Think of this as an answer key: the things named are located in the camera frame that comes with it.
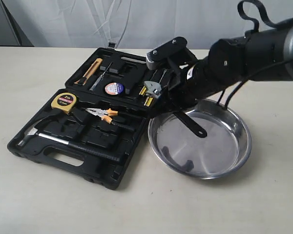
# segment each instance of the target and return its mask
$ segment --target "white table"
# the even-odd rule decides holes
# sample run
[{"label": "white table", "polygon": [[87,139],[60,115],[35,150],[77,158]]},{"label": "white table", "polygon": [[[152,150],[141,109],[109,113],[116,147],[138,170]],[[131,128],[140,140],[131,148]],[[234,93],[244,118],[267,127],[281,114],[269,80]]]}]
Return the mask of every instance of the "white table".
[{"label": "white table", "polygon": [[[253,148],[226,178],[174,172],[146,134],[116,191],[13,156],[9,140],[94,50],[0,48],[0,234],[293,234],[290,82],[250,82],[233,98],[230,107],[248,125]],[[207,51],[194,53],[202,58]]]}]

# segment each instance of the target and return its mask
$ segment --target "metal dish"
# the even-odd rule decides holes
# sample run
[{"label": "metal dish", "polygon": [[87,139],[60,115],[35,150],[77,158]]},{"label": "metal dish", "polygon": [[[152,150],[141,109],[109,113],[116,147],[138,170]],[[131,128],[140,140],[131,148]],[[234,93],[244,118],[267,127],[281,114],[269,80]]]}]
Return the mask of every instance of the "metal dish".
[{"label": "metal dish", "polygon": [[163,163],[182,174],[212,179],[238,170],[247,161],[251,134],[234,111],[204,99],[186,113],[208,136],[196,137],[173,114],[151,119],[148,138]]}]

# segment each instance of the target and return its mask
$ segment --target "tape measure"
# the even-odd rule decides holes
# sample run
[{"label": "tape measure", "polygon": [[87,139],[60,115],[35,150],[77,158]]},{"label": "tape measure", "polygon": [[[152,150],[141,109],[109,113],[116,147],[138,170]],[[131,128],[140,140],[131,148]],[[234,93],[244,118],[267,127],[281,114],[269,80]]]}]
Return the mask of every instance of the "tape measure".
[{"label": "tape measure", "polygon": [[52,108],[57,108],[69,114],[73,106],[75,105],[77,98],[71,93],[61,93],[57,95],[51,102]]}]

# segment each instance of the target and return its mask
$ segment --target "robotic arm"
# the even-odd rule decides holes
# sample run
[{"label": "robotic arm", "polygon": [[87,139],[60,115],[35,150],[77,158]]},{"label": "robotic arm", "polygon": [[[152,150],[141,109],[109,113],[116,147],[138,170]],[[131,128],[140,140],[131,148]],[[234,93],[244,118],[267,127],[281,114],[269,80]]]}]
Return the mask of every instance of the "robotic arm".
[{"label": "robotic arm", "polygon": [[[272,29],[259,32],[259,22],[245,14],[244,2],[254,4],[262,21]],[[258,0],[241,1],[238,13],[242,19],[251,20],[254,28],[242,37],[218,40],[204,59],[198,60],[186,48],[187,41],[182,37],[174,38],[146,55],[150,70],[167,68],[173,71],[168,85],[156,96],[158,100],[150,117],[172,112],[197,136],[206,137],[205,130],[183,110],[237,82],[241,83],[229,95],[225,108],[247,80],[293,81],[293,18],[276,24],[271,22]]]}]

